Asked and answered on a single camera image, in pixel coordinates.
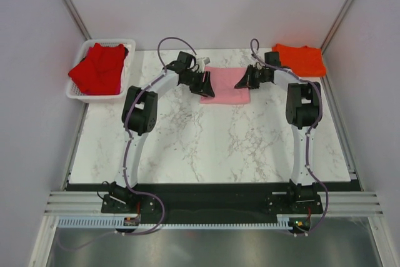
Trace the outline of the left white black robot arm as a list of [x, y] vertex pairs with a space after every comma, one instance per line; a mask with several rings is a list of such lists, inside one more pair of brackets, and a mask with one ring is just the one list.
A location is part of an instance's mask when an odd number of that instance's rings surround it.
[[183, 84], [193, 94], [215, 97], [211, 73], [204, 70], [209, 63], [208, 57], [197, 58], [181, 51], [176, 60], [163, 67], [144, 87], [131, 86], [128, 89], [121, 115], [126, 132], [125, 150], [121, 167], [114, 181], [108, 184], [107, 194], [102, 197], [102, 213], [139, 214], [139, 205], [144, 200], [150, 200], [151, 204], [157, 201], [164, 209], [158, 196], [136, 189], [144, 143], [157, 123], [158, 101], [168, 91]]

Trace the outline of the pink t shirt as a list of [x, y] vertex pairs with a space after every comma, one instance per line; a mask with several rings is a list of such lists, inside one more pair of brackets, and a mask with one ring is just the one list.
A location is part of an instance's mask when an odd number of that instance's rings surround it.
[[235, 85], [243, 78], [246, 68], [214, 68], [206, 66], [211, 73], [211, 86], [215, 97], [202, 97], [201, 104], [248, 104], [251, 101], [247, 88], [235, 89]]

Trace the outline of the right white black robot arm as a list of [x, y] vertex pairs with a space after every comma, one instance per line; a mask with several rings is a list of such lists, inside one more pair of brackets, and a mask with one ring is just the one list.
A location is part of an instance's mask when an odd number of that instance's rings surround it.
[[234, 87], [257, 89], [262, 83], [273, 83], [286, 92], [285, 116], [294, 141], [293, 167], [287, 193], [277, 197], [278, 205], [290, 213], [321, 213], [318, 180], [311, 171], [314, 134], [322, 119], [320, 85], [300, 78], [282, 66], [277, 52], [266, 52], [265, 61], [254, 53], [252, 57], [256, 63], [247, 66], [244, 76]]

